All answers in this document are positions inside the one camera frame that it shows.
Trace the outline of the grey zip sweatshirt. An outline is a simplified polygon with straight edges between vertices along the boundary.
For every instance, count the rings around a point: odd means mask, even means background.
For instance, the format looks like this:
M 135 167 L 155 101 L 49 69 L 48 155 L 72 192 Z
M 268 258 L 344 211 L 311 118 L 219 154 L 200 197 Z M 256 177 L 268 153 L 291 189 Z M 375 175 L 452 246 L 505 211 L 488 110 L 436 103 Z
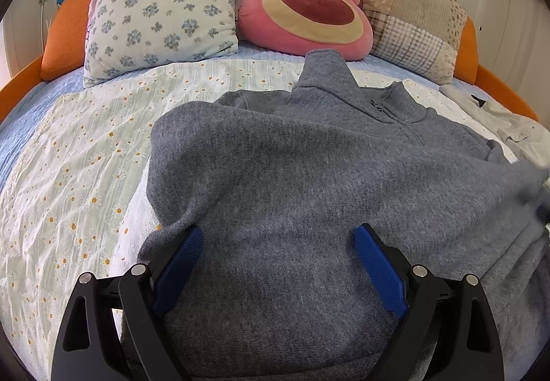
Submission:
M 196 380 L 358 380 L 395 326 L 352 245 L 368 223 L 433 274 L 480 278 L 520 379 L 549 336 L 548 172 L 419 105 L 360 87 L 335 51 L 291 90 L 228 92 L 154 125 L 147 262 L 189 226 L 204 250 L 165 322 Z

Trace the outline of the white daisy embroidered cloth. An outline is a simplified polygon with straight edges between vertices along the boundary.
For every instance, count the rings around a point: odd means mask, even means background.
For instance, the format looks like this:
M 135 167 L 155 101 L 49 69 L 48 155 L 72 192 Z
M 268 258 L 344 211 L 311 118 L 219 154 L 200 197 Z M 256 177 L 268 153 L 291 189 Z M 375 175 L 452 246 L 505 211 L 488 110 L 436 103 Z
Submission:
M 54 101 L 1 191 L 1 323 L 34 378 L 49 378 L 76 278 L 124 273 L 160 228 L 144 193 L 154 123 L 228 91 L 292 89 L 302 69 L 245 58 L 169 64 Z

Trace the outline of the beige hoodie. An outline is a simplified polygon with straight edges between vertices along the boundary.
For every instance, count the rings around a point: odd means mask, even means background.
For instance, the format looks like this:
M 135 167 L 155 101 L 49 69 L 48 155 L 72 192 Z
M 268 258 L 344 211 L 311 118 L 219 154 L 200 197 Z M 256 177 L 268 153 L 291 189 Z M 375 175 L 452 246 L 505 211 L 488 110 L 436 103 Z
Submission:
M 549 167 L 549 130 L 543 125 L 513 113 L 497 101 L 479 99 L 452 85 L 440 89 L 473 120 L 497 135 L 517 157 L 529 159 L 542 168 Z

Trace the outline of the blue quilted bed sheet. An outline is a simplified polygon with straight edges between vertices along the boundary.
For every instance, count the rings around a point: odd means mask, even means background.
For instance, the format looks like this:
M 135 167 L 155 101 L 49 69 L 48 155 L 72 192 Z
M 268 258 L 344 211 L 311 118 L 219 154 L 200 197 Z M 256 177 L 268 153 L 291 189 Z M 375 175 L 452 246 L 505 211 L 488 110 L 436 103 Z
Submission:
M 246 41 L 240 45 L 236 55 L 226 58 L 229 60 L 252 59 L 304 63 L 303 57 L 276 51 L 268 51 L 265 48 L 254 46 Z M 421 85 L 439 90 L 439 85 L 436 85 L 427 78 L 418 76 L 411 71 L 373 55 L 368 55 L 364 60 L 358 62 L 351 62 L 349 67 L 351 69 L 364 70 L 389 76 L 396 80 L 410 78 Z M 83 67 L 80 67 L 64 76 L 54 79 L 50 83 L 39 82 L 36 87 L 31 89 L 30 92 L 18 102 L 1 123 L 1 193 L 6 185 L 12 168 L 24 149 L 24 146 L 26 146 L 26 143 L 28 143 L 34 134 L 39 122 L 60 96 L 84 90 L 82 77 Z M 453 77 L 452 86 L 466 95 L 473 95 L 477 99 L 484 101 L 493 100 L 487 92 L 483 91 L 483 89 L 466 83 L 456 77 Z

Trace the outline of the beige patchwork pillow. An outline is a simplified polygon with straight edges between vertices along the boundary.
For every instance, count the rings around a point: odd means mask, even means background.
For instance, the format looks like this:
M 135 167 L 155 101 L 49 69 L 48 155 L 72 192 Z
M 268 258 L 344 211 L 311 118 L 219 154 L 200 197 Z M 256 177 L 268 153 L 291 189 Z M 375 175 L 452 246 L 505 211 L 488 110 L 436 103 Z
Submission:
M 455 0 L 364 0 L 371 53 L 438 85 L 452 82 L 467 13 Z

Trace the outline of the white blue floral pillow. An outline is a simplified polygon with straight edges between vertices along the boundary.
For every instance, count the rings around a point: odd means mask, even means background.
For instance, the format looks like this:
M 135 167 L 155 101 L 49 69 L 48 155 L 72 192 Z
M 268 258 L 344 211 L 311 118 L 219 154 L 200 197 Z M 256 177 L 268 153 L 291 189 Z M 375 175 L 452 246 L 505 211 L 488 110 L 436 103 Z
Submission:
M 232 55 L 235 0 L 95 0 L 85 46 L 87 88 L 135 70 Z

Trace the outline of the pink bear face cushion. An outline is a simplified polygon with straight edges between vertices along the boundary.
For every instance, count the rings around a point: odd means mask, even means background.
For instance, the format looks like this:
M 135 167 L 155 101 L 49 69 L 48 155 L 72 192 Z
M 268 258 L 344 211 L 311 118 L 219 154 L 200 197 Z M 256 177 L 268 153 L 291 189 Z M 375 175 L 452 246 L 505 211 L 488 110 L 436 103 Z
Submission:
M 374 34 L 360 0 L 242 0 L 237 26 L 250 43 L 304 56 L 318 48 L 347 61 L 364 59 Z

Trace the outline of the orange sofa bed frame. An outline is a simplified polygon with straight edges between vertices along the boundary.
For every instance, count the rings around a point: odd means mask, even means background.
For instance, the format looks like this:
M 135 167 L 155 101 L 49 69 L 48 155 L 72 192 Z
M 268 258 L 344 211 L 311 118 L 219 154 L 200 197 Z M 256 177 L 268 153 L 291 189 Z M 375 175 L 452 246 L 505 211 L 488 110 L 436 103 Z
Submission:
M 38 84 L 63 76 L 84 63 L 84 41 L 91 0 L 67 0 L 61 5 L 47 37 L 45 53 L 14 76 L 1 89 L 1 118 L 6 118 Z M 538 120 L 516 92 L 478 62 L 475 27 L 468 20 L 462 30 L 454 76 L 483 89 L 510 111 Z

